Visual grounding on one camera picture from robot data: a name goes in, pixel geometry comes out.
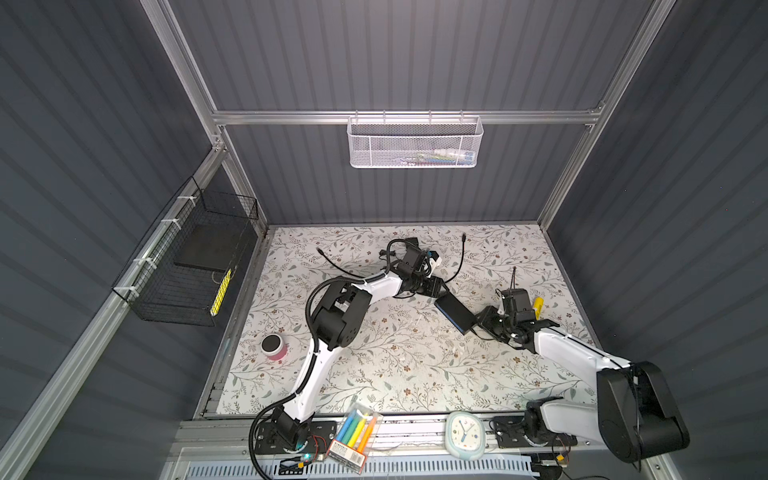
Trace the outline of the black ribbed network switch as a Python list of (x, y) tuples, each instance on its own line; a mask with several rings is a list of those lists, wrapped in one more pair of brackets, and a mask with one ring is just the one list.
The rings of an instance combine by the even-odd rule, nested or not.
[(443, 294), (434, 305), (462, 335), (466, 335), (476, 323), (476, 316), (453, 293)]

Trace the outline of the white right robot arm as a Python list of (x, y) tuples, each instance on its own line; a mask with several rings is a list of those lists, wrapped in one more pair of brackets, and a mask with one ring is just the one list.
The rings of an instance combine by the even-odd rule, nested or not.
[(625, 463), (690, 445), (689, 430), (658, 366), (609, 354), (557, 322), (537, 318), (524, 289), (507, 289), (499, 297), (499, 306), (475, 314), (475, 326), (494, 341), (554, 362), (596, 394), (592, 405), (556, 395), (528, 402), (521, 429), (531, 444), (546, 445), (566, 435), (599, 442)]

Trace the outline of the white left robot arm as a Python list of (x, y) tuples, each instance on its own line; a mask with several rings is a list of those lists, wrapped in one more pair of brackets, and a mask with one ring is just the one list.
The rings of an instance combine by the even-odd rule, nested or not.
[(334, 363), (359, 334), (363, 320), (374, 303), (399, 299), (403, 293), (436, 298), (445, 281), (434, 275), (441, 256), (424, 250), (415, 237), (394, 239), (380, 251), (385, 265), (370, 276), (344, 271), (322, 281), (308, 295), (304, 319), (311, 343), (292, 391), (262, 409), (248, 432), (248, 454), (256, 474), (268, 479), (256, 452), (258, 428), (267, 425), (282, 441), (295, 449), (310, 437), (321, 386)]

